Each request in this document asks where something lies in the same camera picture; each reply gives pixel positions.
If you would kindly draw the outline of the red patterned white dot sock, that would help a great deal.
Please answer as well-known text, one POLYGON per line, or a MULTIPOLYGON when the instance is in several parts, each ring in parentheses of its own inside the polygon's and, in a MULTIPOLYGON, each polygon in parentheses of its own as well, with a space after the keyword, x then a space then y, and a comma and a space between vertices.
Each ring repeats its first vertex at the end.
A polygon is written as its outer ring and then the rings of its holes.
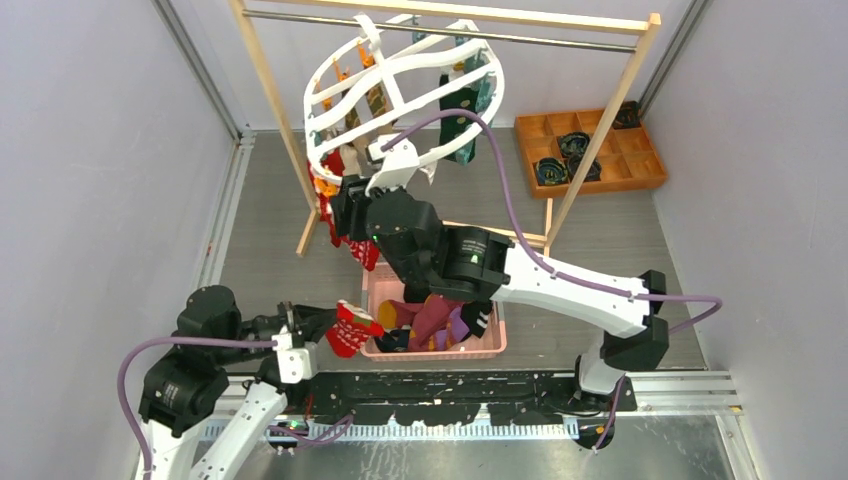
POLYGON ((336 303, 335 322, 324 335, 333 353, 351 358, 371 338, 384 335, 384 327, 366 310, 346 300, 336 303))

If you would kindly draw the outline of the navy santa sock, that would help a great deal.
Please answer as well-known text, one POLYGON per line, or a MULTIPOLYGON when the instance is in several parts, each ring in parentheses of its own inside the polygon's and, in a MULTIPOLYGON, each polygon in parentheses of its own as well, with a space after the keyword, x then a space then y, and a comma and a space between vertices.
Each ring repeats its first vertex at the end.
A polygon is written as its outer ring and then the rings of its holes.
POLYGON ((377 349, 382 353, 405 353, 408 351, 410 329, 394 329, 374 339, 377 349))

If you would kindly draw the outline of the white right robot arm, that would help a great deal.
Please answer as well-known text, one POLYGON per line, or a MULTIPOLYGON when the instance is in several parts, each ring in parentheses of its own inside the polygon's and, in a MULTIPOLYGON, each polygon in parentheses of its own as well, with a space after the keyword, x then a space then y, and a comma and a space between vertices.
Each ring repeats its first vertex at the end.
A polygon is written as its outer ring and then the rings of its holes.
POLYGON ((514 303, 590 323, 601 339, 580 355, 571 397, 596 410, 629 372, 656 369, 669 348, 658 317, 665 277, 615 277, 555 261, 526 242, 473 226, 445 224, 434 206, 404 188, 370 189, 343 179, 330 199, 337 233, 371 241, 405 288, 463 303, 514 303))

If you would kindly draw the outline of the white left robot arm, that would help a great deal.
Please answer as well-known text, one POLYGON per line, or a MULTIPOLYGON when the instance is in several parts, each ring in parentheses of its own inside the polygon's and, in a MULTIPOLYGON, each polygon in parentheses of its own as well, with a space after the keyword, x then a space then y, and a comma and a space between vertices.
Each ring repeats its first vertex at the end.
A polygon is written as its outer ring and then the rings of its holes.
POLYGON ((333 309, 283 302, 271 316, 243 319, 233 291, 195 290, 168 337, 122 361, 119 401, 140 448, 138 479, 232 479, 282 414, 306 403, 318 372, 317 344, 333 309), (195 452, 230 386, 227 366, 257 360, 234 417, 201 457, 195 452))

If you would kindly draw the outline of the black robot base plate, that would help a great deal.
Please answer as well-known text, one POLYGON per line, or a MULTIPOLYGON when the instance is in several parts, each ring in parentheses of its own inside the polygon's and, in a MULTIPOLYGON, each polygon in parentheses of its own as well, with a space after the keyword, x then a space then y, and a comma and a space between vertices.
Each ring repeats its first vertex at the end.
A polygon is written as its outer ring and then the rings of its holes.
POLYGON ((630 381, 616 399, 602 400, 578 393, 571 370, 325 372, 286 394, 287 414, 323 424, 350 415, 361 426, 468 425, 483 417, 496 426, 553 425, 566 415, 637 409, 630 381))

